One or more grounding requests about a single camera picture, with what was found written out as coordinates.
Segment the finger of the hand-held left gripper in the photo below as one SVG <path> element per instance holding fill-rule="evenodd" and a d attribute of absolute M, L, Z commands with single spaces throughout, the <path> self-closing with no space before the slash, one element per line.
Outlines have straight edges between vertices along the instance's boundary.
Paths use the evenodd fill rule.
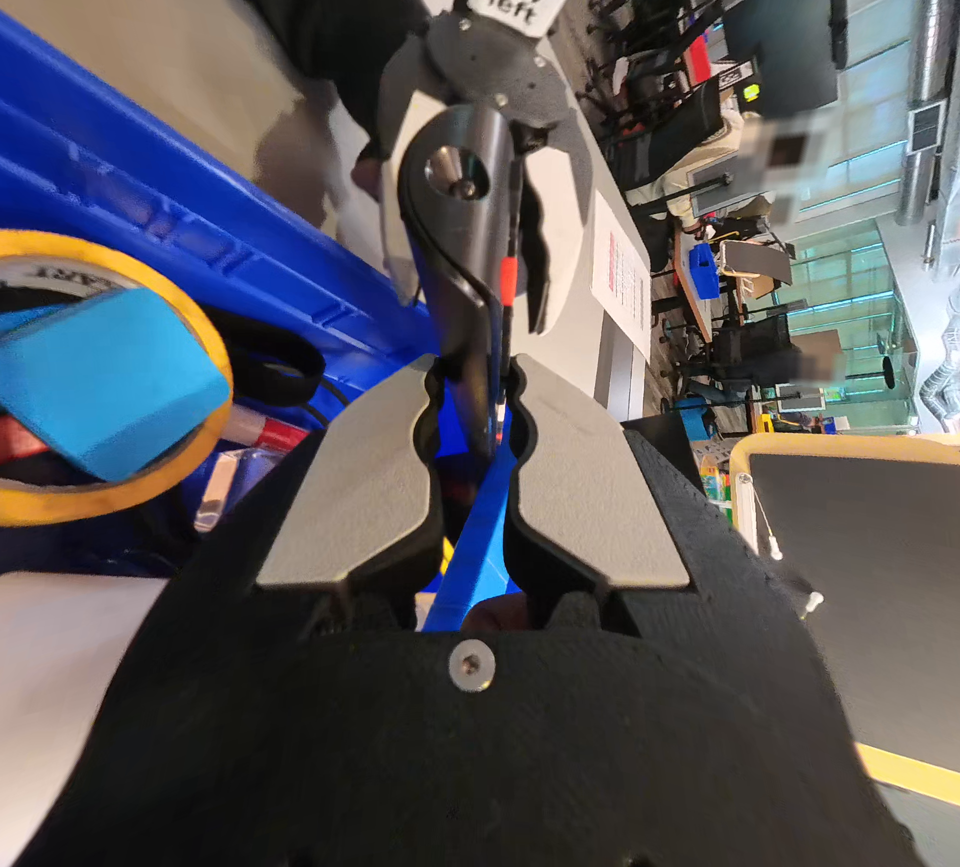
<path fill-rule="evenodd" d="M 452 105 L 452 87 L 432 51 L 434 34 L 410 34 L 385 66 L 378 85 L 381 151 L 380 231 L 385 266 L 403 306 L 443 303 L 438 273 L 414 234 L 402 168 L 421 130 Z"/>
<path fill-rule="evenodd" d="M 578 123 L 515 126 L 520 170 L 518 243 L 529 333 L 557 324 L 570 296 L 594 196 L 594 164 Z"/>

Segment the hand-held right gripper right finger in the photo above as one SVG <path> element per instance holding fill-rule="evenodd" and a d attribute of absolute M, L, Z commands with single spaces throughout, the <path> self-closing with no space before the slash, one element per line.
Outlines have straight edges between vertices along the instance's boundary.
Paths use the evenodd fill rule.
<path fill-rule="evenodd" d="M 526 594 L 681 590 L 690 573 L 618 421 L 528 354 L 512 358 L 503 555 Z"/>

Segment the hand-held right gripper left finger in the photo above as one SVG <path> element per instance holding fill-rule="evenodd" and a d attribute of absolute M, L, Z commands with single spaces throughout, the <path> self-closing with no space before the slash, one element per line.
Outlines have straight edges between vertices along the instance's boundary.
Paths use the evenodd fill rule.
<path fill-rule="evenodd" d="M 263 589 L 421 590 L 445 540 L 436 458 L 445 386 L 424 354 L 336 417 L 258 573 Z"/>

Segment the black corded device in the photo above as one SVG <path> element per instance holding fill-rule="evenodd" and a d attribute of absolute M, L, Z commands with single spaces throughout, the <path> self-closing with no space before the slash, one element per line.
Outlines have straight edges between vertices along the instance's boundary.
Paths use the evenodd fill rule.
<path fill-rule="evenodd" d="M 440 370 L 466 445 L 486 463 L 502 437 L 522 185 L 510 124 L 487 105 L 443 110 L 399 167 L 400 218 Z"/>

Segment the blue plastic bin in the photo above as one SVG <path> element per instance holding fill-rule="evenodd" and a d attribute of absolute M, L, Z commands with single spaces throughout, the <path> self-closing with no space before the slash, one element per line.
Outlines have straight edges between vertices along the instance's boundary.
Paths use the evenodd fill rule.
<path fill-rule="evenodd" d="M 424 307 L 2 14 L 2 230 L 74 237 L 145 263 L 201 308 L 311 342 L 351 398 L 437 349 Z M 76 298 L 116 274 L 41 260 L 26 282 Z"/>

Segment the person's left hand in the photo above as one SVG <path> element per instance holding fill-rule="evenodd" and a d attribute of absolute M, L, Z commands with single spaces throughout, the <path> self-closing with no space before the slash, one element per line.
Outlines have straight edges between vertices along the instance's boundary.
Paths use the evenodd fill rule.
<path fill-rule="evenodd" d="M 354 186 L 378 204 L 382 196 L 382 164 L 380 148 L 370 140 L 358 154 L 350 173 Z"/>

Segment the white printed paper sheet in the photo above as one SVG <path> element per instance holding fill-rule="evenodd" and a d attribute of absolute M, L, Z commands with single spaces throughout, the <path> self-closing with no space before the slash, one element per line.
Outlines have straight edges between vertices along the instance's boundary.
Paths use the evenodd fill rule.
<path fill-rule="evenodd" d="M 644 361 L 651 349 L 651 273 L 617 213 L 594 191 L 590 291 Z"/>

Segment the red marker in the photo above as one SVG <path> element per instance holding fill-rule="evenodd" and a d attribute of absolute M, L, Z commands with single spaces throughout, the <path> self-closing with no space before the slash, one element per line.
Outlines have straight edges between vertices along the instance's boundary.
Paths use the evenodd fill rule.
<path fill-rule="evenodd" d="M 231 406 L 220 439 L 245 449 L 290 453 L 310 431 L 242 404 Z"/>

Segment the clear plastic tube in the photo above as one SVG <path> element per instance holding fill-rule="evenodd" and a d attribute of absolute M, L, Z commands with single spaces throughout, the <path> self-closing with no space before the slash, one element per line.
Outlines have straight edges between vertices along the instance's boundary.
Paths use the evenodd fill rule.
<path fill-rule="evenodd" d="M 237 448 L 214 458 L 194 517 L 194 530 L 198 535 L 209 534 L 231 504 L 241 497 L 241 481 L 254 451 L 252 447 Z"/>

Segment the black office chair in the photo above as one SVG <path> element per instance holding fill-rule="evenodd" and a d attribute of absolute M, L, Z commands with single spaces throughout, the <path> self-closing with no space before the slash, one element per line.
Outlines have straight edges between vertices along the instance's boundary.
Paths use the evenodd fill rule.
<path fill-rule="evenodd" d="M 602 152 L 618 189 L 647 187 L 723 128 L 719 77 L 693 88 L 650 129 L 621 132 Z"/>

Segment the black computer monitor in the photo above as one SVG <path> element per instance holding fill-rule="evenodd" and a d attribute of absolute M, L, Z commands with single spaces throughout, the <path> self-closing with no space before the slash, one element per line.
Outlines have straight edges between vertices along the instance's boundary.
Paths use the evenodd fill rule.
<path fill-rule="evenodd" d="M 758 68 L 752 111 L 786 119 L 838 99 L 849 57 L 848 0 L 742 0 L 723 23 L 727 55 Z"/>

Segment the black panel with wooden rim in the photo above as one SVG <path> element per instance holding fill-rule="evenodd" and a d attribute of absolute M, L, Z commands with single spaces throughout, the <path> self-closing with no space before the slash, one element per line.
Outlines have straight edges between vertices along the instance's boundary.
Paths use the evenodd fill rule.
<path fill-rule="evenodd" d="M 733 518 L 785 580 L 882 785 L 958 808 L 956 434 L 753 434 Z"/>

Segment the yellow masking tape roll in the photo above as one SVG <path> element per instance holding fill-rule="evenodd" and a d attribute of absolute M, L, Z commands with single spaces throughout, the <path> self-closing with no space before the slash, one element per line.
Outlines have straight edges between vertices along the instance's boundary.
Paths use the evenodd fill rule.
<path fill-rule="evenodd" d="M 112 274 L 149 288 L 164 299 L 194 335 L 226 380 L 225 402 L 191 434 L 149 469 L 118 484 L 39 487 L 3 479 L 1 525 L 58 525 L 128 510 L 171 490 L 213 452 L 230 418 L 234 375 L 223 338 L 203 309 L 168 277 L 116 249 L 67 235 L 27 229 L 2 229 L 3 261 L 65 261 L 95 276 Z"/>

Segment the silver ventilation duct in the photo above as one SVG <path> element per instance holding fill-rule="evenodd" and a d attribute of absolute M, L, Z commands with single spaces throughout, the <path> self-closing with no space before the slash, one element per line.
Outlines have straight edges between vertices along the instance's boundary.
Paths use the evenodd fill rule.
<path fill-rule="evenodd" d="M 894 220 L 914 227 L 930 201 L 946 126 L 957 0 L 920 0 L 907 93 L 907 141 Z"/>

